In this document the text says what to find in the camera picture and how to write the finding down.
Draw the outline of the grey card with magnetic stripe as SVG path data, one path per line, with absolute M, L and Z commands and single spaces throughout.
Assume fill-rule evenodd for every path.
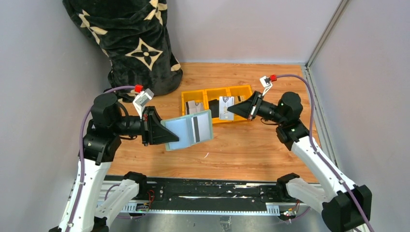
M 195 143 L 201 143 L 212 139 L 212 125 L 209 123 L 208 113 L 193 116 L 191 121 Z

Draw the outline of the white printed card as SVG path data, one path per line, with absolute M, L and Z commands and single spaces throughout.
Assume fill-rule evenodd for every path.
M 230 106 L 234 105 L 234 97 L 220 96 L 219 97 L 219 120 L 233 121 L 234 114 L 228 111 Z

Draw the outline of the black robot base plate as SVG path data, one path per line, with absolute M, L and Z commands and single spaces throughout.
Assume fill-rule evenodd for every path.
M 152 214 L 281 215 L 296 205 L 274 182 L 149 177 L 125 211 Z

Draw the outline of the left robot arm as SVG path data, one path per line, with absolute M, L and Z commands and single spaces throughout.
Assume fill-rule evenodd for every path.
M 100 191 L 123 138 L 141 137 L 142 143 L 161 145 L 179 138 L 161 124 L 157 110 L 147 103 L 153 98 L 149 90 L 139 92 L 133 100 L 136 116 L 129 115 L 109 90 L 95 98 L 80 130 L 78 173 L 71 198 L 55 232 L 107 232 L 123 207 L 133 198 L 155 198 L 147 176 L 128 172 L 114 192 L 98 204 Z

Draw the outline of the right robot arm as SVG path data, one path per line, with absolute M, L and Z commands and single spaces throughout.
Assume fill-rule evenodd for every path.
M 310 169 L 321 187 L 307 183 L 299 175 L 290 173 L 277 179 L 282 199 L 297 199 L 318 212 L 332 232 L 346 232 L 370 220 L 372 193 L 346 177 L 324 154 L 310 130 L 300 120 L 301 99 L 294 92 L 285 92 L 278 104 L 264 100 L 255 91 L 251 97 L 227 108 L 237 116 L 253 120 L 256 116 L 277 126 L 279 141 Z

